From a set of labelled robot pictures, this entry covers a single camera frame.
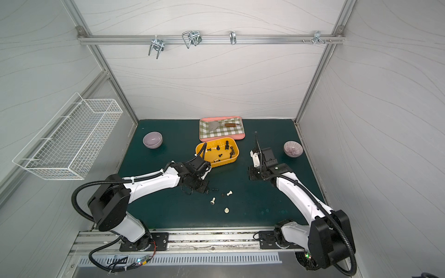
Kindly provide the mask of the metal bracket right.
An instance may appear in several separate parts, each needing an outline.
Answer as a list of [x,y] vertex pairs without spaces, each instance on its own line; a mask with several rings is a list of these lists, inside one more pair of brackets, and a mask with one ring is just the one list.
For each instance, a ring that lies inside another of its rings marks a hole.
[[322,38],[322,35],[321,35],[320,31],[316,31],[311,39],[309,39],[309,40],[302,39],[301,41],[304,44],[311,43],[313,45],[319,45],[319,44],[325,45],[325,44],[331,43],[330,39]]

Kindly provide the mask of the metal u-bolt clamp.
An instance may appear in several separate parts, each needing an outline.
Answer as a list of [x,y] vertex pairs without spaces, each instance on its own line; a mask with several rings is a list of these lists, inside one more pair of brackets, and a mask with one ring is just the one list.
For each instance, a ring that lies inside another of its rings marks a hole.
[[164,51],[165,44],[162,40],[155,37],[149,46],[148,55],[150,56],[152,53],[156,53],[156,59],[159,59],[160,54]]
[[202,42],[202,37],[199,31],[186,31],[182,33],[181,37],[187,49],[192,45],[197,46]]

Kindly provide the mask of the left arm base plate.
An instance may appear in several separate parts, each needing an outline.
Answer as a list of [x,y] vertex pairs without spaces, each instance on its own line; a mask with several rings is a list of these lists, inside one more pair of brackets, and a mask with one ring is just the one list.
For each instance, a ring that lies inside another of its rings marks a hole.
[[166,251],[169,241],[167,232],[154,232],[150,235],[144,235],[136,242],[130,242],[124,237],[119,248],[120,252],[137,252],[137,251]]

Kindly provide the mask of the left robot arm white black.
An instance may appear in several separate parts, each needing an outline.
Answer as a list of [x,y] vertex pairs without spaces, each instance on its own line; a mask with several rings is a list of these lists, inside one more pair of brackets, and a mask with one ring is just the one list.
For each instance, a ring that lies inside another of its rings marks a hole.
[[205,193],[208,182],[205,180],[212,167],[205,160],[206,145],[186,162],[171,161],[164,168],[153,173],[136,177],[120,178],[117,174],[105,180],[85,183],[76,188],[71,196],[74,210],[83,218],[96,224],[99,231],[112,232],[118,237],[101,247],[92,250],[88,257],[93,265],[108,273],[125,272],[137,269],[153,259],[145,256],[128,266],[120,266],[120,261],[108,266],[97,262],[94,253],[123,241],[139,251],[155,247],[149,229],[141,220],[132,216],[129,204],[149,194],[177,186],[186,186],[192,191]]

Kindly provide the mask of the pink patterned bowl right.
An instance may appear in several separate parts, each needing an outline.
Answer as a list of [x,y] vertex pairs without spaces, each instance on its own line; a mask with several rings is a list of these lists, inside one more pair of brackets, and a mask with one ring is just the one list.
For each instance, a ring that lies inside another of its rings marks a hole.
[[283,150],[291,158],[297,158],[304,152],[302,145],[296,141],[287,141],[284,143]]

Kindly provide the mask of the metal u-bolt clamp middle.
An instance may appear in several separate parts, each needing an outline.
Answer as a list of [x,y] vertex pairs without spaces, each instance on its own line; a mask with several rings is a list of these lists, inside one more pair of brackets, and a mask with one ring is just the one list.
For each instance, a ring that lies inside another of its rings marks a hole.
[[182,33],[181,37],[187,49],[192,45],[197,46],[202,42],[202,37],[199,31],[186,31]]

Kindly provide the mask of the aluminium crossbar rail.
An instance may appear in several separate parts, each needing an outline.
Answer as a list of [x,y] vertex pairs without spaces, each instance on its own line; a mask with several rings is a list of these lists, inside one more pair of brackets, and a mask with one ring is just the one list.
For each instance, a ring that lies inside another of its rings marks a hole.
[[[150,45],[157,37],[168,45],[185,45],[181,35],[91,35],[78,37],[82,45]],[[229,34],[201,35],[200,45],[231,45]],[[236,33],[236,45],[296,45],[304,44],[302,39],[309,40],[309,35],[241,35]],[[330,39],[329,44],[343,44],[345,36],[322,35],[324,39]]]

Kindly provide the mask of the metal u-bolt clamp left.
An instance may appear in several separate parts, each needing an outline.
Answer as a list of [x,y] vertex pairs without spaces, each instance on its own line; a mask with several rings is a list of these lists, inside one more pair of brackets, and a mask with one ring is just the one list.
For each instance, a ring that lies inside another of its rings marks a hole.
[[155,37],[149,46],[148,55],[150,56],[152,53],[156,53],[156,59],[159,59],[160,54],[164,51],[165,44],[162,40]]

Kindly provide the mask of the yellow plastic storage box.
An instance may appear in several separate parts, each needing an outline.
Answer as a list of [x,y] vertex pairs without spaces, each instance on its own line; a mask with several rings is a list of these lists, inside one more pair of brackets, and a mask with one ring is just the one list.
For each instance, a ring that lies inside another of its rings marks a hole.
[[[229,149],[225,149],[226,141],[229,141]],[[239,153],[240,153],[235,140],[230,137],[223,137],[221,139],[215,139],[215,140],[211,140],[208,142],[202,142],[196,146],[195,153],[198,154],[205,144],[207,144],[206,148],[203,151],[203,153],[200,154],[200,156],[204,156],[204,160],[207,162],[210,162],[212,168],[216,168],[216,167],[223,166],[226,164],[234,163],[237,160]],[[231,147],[234,148],[235,154],[230,159],[229,154],[231,152]],[[220,162],[214,163],[215,159],[219,159]]]

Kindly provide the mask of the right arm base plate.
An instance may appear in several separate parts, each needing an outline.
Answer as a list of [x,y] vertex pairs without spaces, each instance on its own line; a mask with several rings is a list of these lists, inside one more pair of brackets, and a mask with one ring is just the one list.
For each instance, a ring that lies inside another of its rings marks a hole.
[[258,231],[253,235],[253,240],[259,243],[260,250],[278,250],[289,248],[289,245],[285,246],[278,243],[273,231]]

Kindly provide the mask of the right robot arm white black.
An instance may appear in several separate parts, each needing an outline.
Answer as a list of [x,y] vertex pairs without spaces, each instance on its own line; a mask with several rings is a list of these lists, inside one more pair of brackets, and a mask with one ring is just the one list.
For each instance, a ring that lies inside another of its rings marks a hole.
[[297,262],[307,271],[335,267],[345,276],[353,277],[358,270],[356,247],[351,222],[342,210],[333,210],[317,198],[285,163],[278,163],[271,148],[262,148],[258,141],[250,152],[252,181],[263,180],[284,193],[307,221],[300,225],[285,220],[276,224],[273,236],[280,249],[299,246]]

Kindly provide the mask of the purple bowl left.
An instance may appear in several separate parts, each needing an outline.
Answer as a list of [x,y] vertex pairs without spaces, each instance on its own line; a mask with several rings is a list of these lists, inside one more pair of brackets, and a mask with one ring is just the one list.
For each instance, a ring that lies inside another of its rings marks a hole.
[[160,132],[150,132],[143,138],[143,144],[149,149],[157,149],[163,143],[163,136]]

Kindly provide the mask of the metal hook clamp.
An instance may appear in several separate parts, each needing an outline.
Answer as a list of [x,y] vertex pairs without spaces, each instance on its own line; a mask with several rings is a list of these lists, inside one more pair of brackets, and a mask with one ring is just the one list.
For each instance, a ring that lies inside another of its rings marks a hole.
[[231,45],[236,45],[236,33],[235,31],[230,31],[229,32],[229,40]]

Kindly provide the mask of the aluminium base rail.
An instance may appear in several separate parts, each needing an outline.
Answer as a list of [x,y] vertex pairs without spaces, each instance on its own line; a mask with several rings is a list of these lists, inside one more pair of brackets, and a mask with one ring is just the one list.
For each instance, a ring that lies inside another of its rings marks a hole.
[[[260,231],[273,236],[273,227],[235,227],[235,228],[191,228],[159,229],[151,231],[158,238],[157,252],[167,253],[241,253],[266,251],[304,251],[302,244],[290,245],[287,249],[279,247],[274,240],[259,240]],[[118,236],[112,232],[98,230],[79,232],[69,251],[69,255],[87,255],[91,250],[112,242]],[[120,253],[121,242],[108,247],[98,254]]]

